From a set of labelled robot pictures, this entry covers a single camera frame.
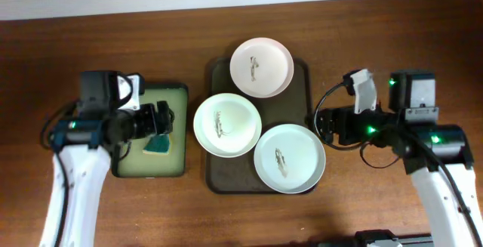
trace sponge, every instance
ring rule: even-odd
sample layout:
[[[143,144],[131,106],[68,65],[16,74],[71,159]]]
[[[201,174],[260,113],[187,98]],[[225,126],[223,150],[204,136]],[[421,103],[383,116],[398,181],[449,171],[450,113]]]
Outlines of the sponge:
[[[171,135],[160,134],[151,137],[148,144],[144,147],[143,153],[165,156],[171,151]]]

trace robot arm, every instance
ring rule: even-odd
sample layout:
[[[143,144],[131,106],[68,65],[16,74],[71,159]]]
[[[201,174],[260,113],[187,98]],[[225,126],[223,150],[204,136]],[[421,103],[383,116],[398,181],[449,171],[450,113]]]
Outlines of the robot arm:
[[[446,167],[456,181],[476,230],[481,235],[483,223],[476,199],[475,172],[466,169],[464,164],[448,164]],[[411,180],[426,210],[435,246],[476,245],[446,175],[441,171],[421,168],[411,174]]]
[[[165,101],[157,103],[157,112],[151,103],[140,104],[143,83],[138,74],[81,74],[80,100],[70,105],[45,145],[54,151],[54,185],[41,247],[92,246],[112,154],[133,139],[173,130],[174,116]],[[45,142],[44,131],[41,140]]]
[[[363,69],[344,76],[342,83],[349,94],[355,94],[356,105],[318,108],[315,131],[326,144],[332,143],[334,133],[339,134],[339,144],[357,144],[350,149],[360,148],[363,159],[368,144],[391,146],[411,176],[428,215],[435,245],[481,246],[483,222],[476,198],[474,161],[461,128],[436,125],[439,108],[435,105],[434,75],[401,71],[391,77],[389,107],[394,113],[383,112],[379,105],[375,109],[370,104],[357,107],[373,103],[376,93],[372,75]],[[357,87],[361,83],[372,85],[361,91]]]
[[[66,170],[67,181],[60,162]],[[54,246],[58,233],[62,233],[60,246],[93,244],[100,192],[110,163],[104,148],[89,149],[88,145],[66,146],[54,156],[54,185],[40,246]],[[69,189],[65,211],[64,187]],[[66,214],[64,229],[59,230],[63,212]]]

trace plate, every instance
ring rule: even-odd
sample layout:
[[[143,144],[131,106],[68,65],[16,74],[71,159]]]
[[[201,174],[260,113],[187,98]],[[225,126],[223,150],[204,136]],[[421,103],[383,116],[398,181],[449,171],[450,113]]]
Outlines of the plate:
[[[254,164],[268,187],[280,193],[302,193],[315,186],[324,173],[325,151],[309,129],[278,125],[258,141]]]
[[[196,110],[195,136],[201,146],[215,156],[232,158],[251,150],[262,132],[257,108],[237,94],[209,97]]]
[[[273,39],[256,38],[235,50],[229,71],[243,93],[258,98],[273,97],[290,84],[294,61],[284,45]]]

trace green cutting board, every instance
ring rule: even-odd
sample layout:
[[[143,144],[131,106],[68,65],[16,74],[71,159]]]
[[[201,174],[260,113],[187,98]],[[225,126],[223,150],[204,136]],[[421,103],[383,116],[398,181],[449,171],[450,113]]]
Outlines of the green cutting board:
[[[186,110],[188,107],[188,89],[183,84],[146,85],[140,102],[153,103],[166,100],[174,112],[171,151],[167,155],[143,153],[150,137],[133,140],[129,154],[119,161],[113,158],[112,173],[120,178],[176,177],[184,173],[186,158]],[[127,145],[121,149],[124,155]]]

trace plastic tray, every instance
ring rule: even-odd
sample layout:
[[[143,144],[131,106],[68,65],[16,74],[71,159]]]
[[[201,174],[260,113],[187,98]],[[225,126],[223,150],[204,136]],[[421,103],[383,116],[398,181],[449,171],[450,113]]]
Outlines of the plastic tray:
[[[262,134],[271,127],[292,123],[307,127],[312,113],[309,68],[301,59],[294,59],[294,77],[280,94],[260,99],[241,92],[229,74],[229,58],[220,58],[211,66],[210,95],[234,93],[247,98],[260,113]],[[206,155],[206,184],[218,194],[270,194],[278,193],[266,186],[258,177],[254,166],[253,148],[232,159]]]

